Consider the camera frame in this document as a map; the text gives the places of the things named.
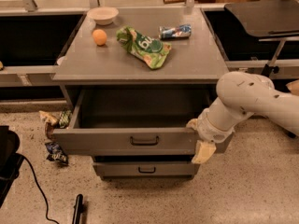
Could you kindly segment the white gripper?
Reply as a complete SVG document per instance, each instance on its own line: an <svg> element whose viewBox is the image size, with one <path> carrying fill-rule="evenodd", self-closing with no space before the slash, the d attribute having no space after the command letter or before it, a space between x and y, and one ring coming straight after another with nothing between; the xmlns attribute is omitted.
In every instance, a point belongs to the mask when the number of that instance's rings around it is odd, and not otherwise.
<svg viewBox="0 0 299 224"><path fill-rule="evenodd" d="M192 158L192 163L203 164L208 161L216 151L214 143L224 142L235 130L233 128L228 131L222 131L215 127L209 120L209 109L205 108L197 119L191 119L186 124L187 128L196 130L199 137L204 140L198 140L195 146L195 154Z"/></svg>

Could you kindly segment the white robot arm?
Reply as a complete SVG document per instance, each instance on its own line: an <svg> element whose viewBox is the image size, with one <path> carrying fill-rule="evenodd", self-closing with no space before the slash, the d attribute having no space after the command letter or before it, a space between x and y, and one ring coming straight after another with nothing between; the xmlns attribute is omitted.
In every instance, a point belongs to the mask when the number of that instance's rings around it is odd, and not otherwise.
<svg viewBox="0 0 299 224"><path fill-rule="evenodd" d="M299 135L299 95L275 89L268 77L244 72L224 74L216 85L216 100L187 126L198 132L192 163L203 164L234 131L254 114L262 115Z"/></svg>

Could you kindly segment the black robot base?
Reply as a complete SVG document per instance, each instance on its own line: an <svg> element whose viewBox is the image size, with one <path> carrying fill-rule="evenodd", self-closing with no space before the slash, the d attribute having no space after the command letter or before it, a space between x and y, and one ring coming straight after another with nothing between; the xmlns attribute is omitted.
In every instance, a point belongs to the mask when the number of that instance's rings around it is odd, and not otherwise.
<svg viewBox="0 0 299 224"><path fill-rule="evenodd" d="M19 146L19 136L7 125L0 126L0 207L19 175L22 164L22 157L17 153Z"/></svg>

